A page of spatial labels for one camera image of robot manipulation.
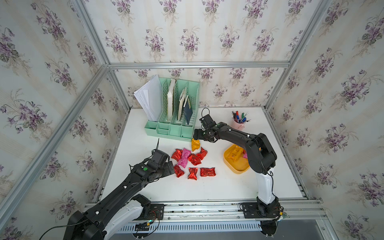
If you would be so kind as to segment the yellow tea bag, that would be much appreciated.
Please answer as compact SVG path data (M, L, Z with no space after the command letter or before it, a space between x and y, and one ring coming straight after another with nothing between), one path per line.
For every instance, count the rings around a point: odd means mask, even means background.
M200 147L201 147L201 143L199 140L195 140L195 139L191 140L192 152L199 150Z
M243 148L235 146L229 153L228 159L235 163L243 157L243 152Z

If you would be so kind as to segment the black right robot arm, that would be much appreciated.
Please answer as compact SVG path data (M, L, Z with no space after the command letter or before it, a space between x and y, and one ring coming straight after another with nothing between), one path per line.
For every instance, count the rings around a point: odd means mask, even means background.
M210 143L225 140L243 148L248 156L248 164L257 176L257 199L265 205L277 201L273 181L277 154L265 134L248 134L225 123L213 123L210 127L195 129L193 139Z

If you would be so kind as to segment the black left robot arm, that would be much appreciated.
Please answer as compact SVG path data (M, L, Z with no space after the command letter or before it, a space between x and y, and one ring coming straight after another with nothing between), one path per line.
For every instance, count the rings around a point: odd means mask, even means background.
M101 202L86 210L77 211L69 219L64 240L108 240L124 224L137 219L149 202L139 195L144 187L157 179L174 174L174 165L149 161L133 166L126 179Z

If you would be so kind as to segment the yellow storage tray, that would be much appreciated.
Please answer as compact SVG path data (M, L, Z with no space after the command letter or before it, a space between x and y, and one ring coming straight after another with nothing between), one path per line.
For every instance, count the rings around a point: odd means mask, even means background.
M232 162L231 160L228 159L228 156L229 156L229 153L231 152L231 150L234 148L234 147L239 147L237 145L231 145L227 150L225 150L224 154L223 154L223 158L224 158L224 163L227 165L227 167L233 171L235 174L242 174L244 172L246 172L249 168L250 168L250 165L249 165L249 162L248 162L248 158L245 159L245 158L241 158L239 159L237 162Z

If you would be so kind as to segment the pink pen cup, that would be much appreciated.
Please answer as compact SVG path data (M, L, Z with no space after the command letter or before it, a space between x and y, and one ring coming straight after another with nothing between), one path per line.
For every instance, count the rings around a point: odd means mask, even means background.
M239 123L237 120L233 120L232 127L236 130L242 131L245 128L245 123L243 122Z

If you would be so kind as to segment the pens in cup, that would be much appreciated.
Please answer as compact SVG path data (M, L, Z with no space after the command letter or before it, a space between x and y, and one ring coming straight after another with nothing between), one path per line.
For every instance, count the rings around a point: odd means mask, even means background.
M248 112L247 113L239 113L238 111L234 112L232 111L233 120L238 124L243 124L248 122L247 119Z

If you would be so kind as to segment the dark blue booklet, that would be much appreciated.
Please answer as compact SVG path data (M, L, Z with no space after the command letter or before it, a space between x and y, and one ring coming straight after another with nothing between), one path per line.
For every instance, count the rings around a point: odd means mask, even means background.
M185 118L186 118L186 124L189 125L192 115L193 115L193 110L192 110L192 105L190 102L190 97L189 95L186 96L185 101L184 101L184 113L185 113Z

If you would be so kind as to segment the mint green desk organizer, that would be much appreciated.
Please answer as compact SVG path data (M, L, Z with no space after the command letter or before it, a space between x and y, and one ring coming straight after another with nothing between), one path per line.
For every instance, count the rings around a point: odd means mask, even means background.
M157 138L166 138L177 141L190 142L193 138L194 128L199 110L200 83L176 80L174 87L171 87L172 79L159 78L163 91L163 109L157 122L147 121L145 132L148 136ZM168 117L168 92L173 90L173 112ZM187 119L185 107L181 104L180 97L185 93L185 100L190 104L192 115Z

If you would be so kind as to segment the cream book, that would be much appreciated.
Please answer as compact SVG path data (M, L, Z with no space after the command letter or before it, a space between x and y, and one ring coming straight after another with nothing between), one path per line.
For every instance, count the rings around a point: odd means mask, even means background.
M172 120L173 116L173 109L174 109L174 88L176 85L176 79L171 79L169 90L167 93L167 121L170 122Z

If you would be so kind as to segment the white paper stack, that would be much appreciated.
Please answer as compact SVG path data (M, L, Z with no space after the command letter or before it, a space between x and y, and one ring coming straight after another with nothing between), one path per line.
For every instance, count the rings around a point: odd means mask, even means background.
M163 111L163 88L158 75L134 92L135 98L145 111L148 120L157 122Z

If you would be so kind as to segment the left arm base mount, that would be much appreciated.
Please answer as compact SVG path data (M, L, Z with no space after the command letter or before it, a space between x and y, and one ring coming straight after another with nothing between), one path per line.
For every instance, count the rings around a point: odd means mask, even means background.
M139 202L140 206L143 208L141 214L135 219L135 221L155 219L163 220L165 211L164 204L154 204L141 194L132 197L132 200Z

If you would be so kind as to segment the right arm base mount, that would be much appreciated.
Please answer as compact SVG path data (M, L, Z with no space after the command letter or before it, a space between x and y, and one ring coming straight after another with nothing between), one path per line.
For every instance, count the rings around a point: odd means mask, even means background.
M265 204L259 198L256 202L241 203L240 210L246 219L279 219L284 212L278 198L275 198L270 204Z

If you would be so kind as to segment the aluminium rail frame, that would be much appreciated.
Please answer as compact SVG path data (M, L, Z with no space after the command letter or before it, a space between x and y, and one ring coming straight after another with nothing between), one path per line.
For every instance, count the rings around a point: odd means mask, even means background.
M248 208L244 203L255 203L256 200L227 201L153 201L153 205L164 205L162 222L232 222L250 221L245 217ZM326 211L319 200L280 199L284 208L284 220L327 220Z

